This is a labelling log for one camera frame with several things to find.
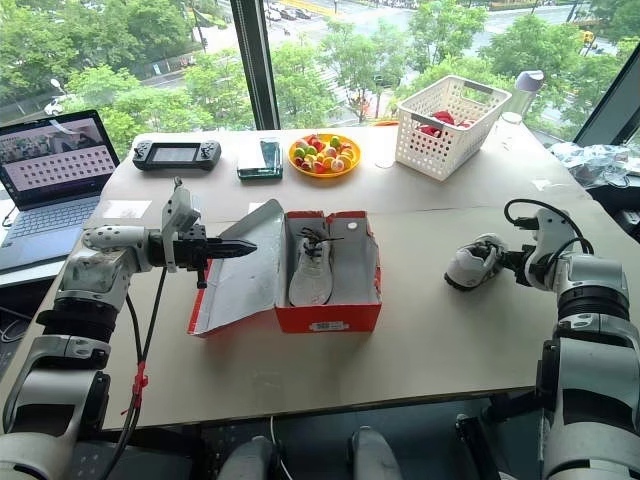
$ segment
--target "laptop keyboard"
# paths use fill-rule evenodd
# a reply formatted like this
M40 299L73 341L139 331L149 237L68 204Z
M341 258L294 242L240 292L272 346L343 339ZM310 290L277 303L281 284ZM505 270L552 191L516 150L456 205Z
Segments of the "laptop keyboard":
M98 200L22 212L7 239L24 237L63 227L82 225L93 213Z

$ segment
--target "orange plate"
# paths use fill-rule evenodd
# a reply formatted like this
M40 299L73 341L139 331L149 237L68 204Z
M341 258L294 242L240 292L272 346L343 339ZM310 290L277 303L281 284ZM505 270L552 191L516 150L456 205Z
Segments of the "orange plate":
M331 140L331 137L334 137L334 136L340 139L340 144L350 143L351 146L353 147L354 158L351 161L351 166L349 168L341 172L327 172L327 173L307 172L306 170L303 170L300 167L298 167L294 161L295 157L293 156L293 152L295 152L296 150L295 142L293 142L293 144L289 147L289 163L291 163L291 166L296 170L298 170L300 173L304 173L305 175L309 175L310 177L333 178L333 177L339 177L340 175L344 175L345 173L349 173L351 170L356 168L360 163L360 146L356 142L351 140L349 137L345 137L344 135L336 135L334 133L317 133L316 134L316 137L318 137L318 139L320 139L320 141L325 144L325 148L329 146L329 141Z

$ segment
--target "red cable tie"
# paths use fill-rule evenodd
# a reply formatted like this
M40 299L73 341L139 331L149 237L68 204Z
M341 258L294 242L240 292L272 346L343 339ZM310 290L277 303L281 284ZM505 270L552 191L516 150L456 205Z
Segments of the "red cable tie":
M146 362L138 363L138 373L133 379L133 386L131 391L136 396L134 407L140 408L142 405L142 389L149 384L149 377L144 374L144 369L147 366Z

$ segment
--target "white plastic basket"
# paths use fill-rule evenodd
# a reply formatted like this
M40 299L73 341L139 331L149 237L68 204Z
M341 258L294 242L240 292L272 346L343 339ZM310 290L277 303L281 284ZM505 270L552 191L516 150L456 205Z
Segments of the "white plastic basket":
M510 97L509 92L455 75L442 78L398 106L396 160L444 180L480 149ZM447 110L457 123L470 120L473 124L456 127L431 116L440 110ZM422 125L442 133L428 135L419 130Z

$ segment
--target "shoe box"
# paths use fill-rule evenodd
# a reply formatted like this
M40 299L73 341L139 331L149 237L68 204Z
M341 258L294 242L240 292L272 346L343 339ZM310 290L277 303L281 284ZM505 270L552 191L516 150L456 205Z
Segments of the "shoe box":
M333 289L323 305L292 306L289 282L298 266L300 232L325 229L331 241ZM269 200L220 234L258 249L214 260L199 290L187 332L207 336L257 312L275 310L286 333L370 332L382 306L378 245L366 212L285 212Z

